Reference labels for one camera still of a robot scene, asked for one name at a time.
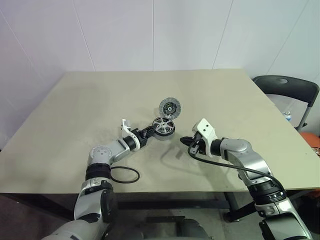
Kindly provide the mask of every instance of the table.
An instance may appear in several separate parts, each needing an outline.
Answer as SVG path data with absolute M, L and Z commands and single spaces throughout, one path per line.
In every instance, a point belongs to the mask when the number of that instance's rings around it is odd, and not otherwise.
M 0 192 L 78 193 L 91 148 L 119 138 L 122 118 L 132 129 L 150 125 L 167 97 L 182 106 L 174 137 L 151 138 L 117 162 L 141 178 L 114 183 L 116 193 L 246 191 L 235 170 L 188 156 L 179 139 L 201 118 L 218 137 L 248 140 L 286 189 L 320 187 L 319 158 L 274 104 L 242 69 L 216 69 L 66 73 L 0 152 Z

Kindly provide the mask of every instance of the black chair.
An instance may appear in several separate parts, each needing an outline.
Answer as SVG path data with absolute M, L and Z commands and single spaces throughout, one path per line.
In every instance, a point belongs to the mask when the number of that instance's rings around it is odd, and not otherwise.
M 319 92 L 317 84 L 299 78 L 277 75 L 256 76 L 252 80 L 265 94 L 286 96 L 308 103 L 303 117 L 295 129 L 300 132 L 301 128 L 307 125 L 305 120 Z

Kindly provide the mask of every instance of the black cable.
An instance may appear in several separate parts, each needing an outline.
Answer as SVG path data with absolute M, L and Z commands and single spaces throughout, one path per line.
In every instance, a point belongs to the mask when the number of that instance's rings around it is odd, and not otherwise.
M 127 167 L 127 166 L 113 166 L 113 167 L 111 167 L 111 170 L 112 169 L 126 169 L 126 170 L 130 170 L 130 171 L 135 172 L 136 175 L 137 175 L 136 179 L 131 180 L 131 181 L 120 181 L 120 180 L 117 180 L 117 179 L 113 178 L 112 175 L 111 175 L 111 180 L 116 182 L 116 183 L 119 183 L 119 184 L 133 184 L 133 183 L 135 183 L 136 181 L 138 181 L 140 179 L 140 173 L 137 170 L 135 170 L 134 168 Z
M 242 166 L 235 166 L 235 165 L 231 165 L 231 164 L 225 164 L 225 163 L 220 163 L 220 162 L 216 162 L 216 161 L 209 161 L 209 160 L 205 160 L 203 158 L 197 157 L 195 154 L 191 153 L 191 148 L 195 145 L 195 142 L 193 142 L 192 144 L 190 144 L 189 148 L 188 148 L 188 154 L 190 155 L 190 157 L 192 157 L 195 160 L 198 160 L 200 162 L 206 163 L 206 164 L 212 164 L 212 165 L 217 165 L 220 167 L 226 167 L 226 168 L 231 168 L 231 169 L 237 169 L 237 170 L 243 170 L 243 171 L 247 171 L 247 172 L 251 172 L 254 174 L 259 174 L 261 176 L 267 177 L 272 179 L 273 181 L 276 182 L 276 184 L 278 184 L 278 186 L 280 187 L 281 191 L 286 191 L 284 189 L 284 186 L 282 186 L 281 182 L 276 179 L 274 176 L 271 176 L 267 173 L 264 173 L 262 171 L 257 171 L 251 168 L 246 168 L 246 167 L 242 167 Z

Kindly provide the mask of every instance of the floor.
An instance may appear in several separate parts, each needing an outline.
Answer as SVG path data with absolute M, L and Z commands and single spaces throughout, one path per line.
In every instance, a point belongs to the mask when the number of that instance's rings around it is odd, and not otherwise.
M 212 197 L 208 194 L 197 193 L 196 197 L 201 199 Z M 68 209 L 73 208 L 74 196 L 53 195 L 51 199 Z M 246 192 L 238 192 L 236 199 L 241 207 L 249 203 L 251 197 Z M 40 240 L 66 222 L 1 195 L 0 206 L 0 238 L 2 240 Z M 175 234 L 173 223 L 144 223 L 144 219 L 151 216 L 185 216 L 195 219 L 214 240 L 263 239 L 259 228 L 261 218 L 257 213 L 241 219 L 240 222 L 228 223 L 223 220 L 225 212 L 227 211 L 218 209 L 121 210 L 117 219 L 118 224 L 107 236 L 107 239 L 121 239 L 123 234 L 131 233 L 132 229 L 137 226 L 143 230 L 146 238 L 170 237 Z

